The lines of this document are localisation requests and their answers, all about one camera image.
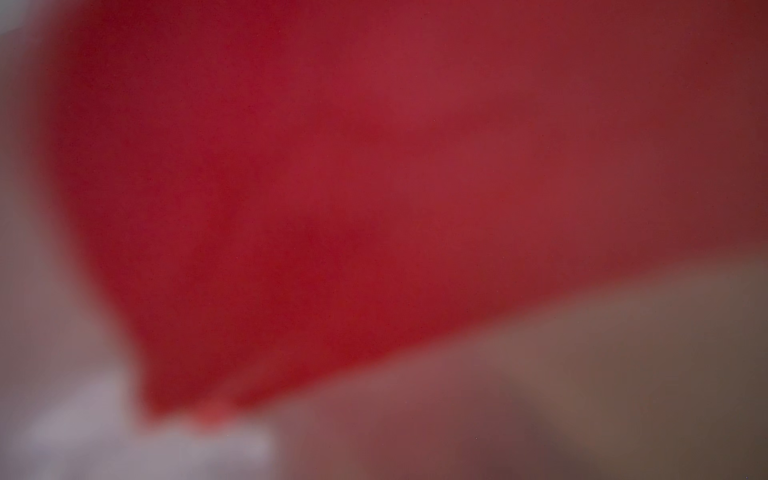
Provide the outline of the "pink plastic bag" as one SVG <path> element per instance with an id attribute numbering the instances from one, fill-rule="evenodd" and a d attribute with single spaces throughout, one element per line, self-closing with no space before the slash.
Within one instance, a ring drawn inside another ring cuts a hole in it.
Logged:
<path id="1" fill-rule="evenodd" d="M 154 417 L 41 157 L 65 4 L 1 38 L 5 479 L 763 479 L 767 240 L 586 286 L 244 409 Z"/>

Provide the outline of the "red apple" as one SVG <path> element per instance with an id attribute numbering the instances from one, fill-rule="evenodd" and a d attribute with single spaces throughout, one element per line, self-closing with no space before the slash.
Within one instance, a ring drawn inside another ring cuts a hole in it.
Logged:
<path id="1" fill-rule="evenodd" d="M 767 240 L 763 1 L 81 1 L 41 157 L 161 417 Z"/>

